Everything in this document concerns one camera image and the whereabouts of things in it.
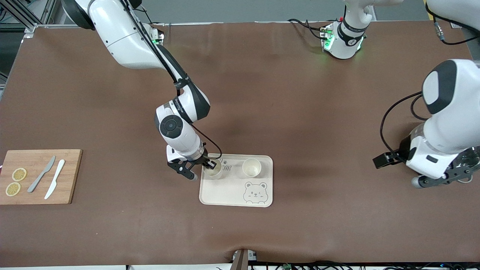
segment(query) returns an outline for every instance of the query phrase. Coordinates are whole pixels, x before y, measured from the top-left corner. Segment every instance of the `cup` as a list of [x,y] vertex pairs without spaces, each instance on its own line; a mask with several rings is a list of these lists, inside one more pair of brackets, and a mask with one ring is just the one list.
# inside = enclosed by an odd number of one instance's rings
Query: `cup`
[[218,162],[217,160],[212,160],[212,162],[216,164],[215,168],[204,168],[204,171],[208,176],[210,176],[211,179],[218,179],[222,176],[222,164],[220,164],[220,162]]
[[241,169],[246,176],[253,178],[262,171],[262,165],[257,159],[250,158],[243,162]]

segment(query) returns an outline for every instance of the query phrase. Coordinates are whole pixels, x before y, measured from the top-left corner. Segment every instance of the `knife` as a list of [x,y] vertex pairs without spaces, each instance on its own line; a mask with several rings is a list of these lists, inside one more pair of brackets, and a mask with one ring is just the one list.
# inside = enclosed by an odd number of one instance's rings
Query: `knife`
[[55,175],[53,176],[52,183],[50,184],[50,187],[48,188],[47,194],[45,194],[45,200],[52,195],[53,190],[55,190],[55,187],[57,187],[57,178],[60,174],[61,169],[63,168],[63,165],[65,164],[65,160],[60,160],[59,164],[57,166],[57,171],[55,172]]
[[43,172],[41,172],[41,174],[36,178],[35,182],[33,182],[29,187],[28,187],[28,190],[27,192],[28,193],[32,193],[36,186],[38,185],[38,183],[40,182],[40,179],[42,179],[43,175],[45,173],[47,173],[48,171],[50,171],[50,169],[52,168],[53,166],[53,163],[55,162],[55,156],[52,157],[52,159],[48,162],[47,166],[45,167],[45,169],[43,169]]

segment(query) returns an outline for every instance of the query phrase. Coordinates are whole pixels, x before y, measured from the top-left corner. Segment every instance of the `bear drawing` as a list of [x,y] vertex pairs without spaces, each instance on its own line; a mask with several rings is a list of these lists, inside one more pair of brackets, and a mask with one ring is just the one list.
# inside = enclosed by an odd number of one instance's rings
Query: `bear drawing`
[[245,184],[245,193],[243,194],[243,199],[246,202],[252,203],[263,203],[268,200],[267,195],[267,184],[261,182],[260,184],[252,184],[247,182]]

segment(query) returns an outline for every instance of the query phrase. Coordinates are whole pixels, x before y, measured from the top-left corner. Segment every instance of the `lemon slice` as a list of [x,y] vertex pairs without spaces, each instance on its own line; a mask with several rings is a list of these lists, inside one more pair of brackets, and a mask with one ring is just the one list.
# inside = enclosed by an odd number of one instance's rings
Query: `lemon slice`
[[12,179],[17,182],[25,179],[25,177],[27,177],[27,170],[24,168],[18,168],[12,173]]
[[5,189],[5,194],[7,194],[7,196],[9,197],[15,196],[20,192],[20,187],[21,187],[20,183],[17,183],[17,182],[10,183],[7,186],[7,189]]

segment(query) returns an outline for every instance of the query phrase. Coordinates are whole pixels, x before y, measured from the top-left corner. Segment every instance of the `beige tray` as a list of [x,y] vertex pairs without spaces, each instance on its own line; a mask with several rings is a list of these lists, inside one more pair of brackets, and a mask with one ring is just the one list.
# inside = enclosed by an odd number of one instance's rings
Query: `beige tray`
[[[246,159],[260,161],[262,171],[254,178],[246,176],[242,164]],[[273,202],[273,160],[269,156],[223,154],[219,159],[222,173],[212,179],[202,168],[200,201],[207,205],[269,207]]]

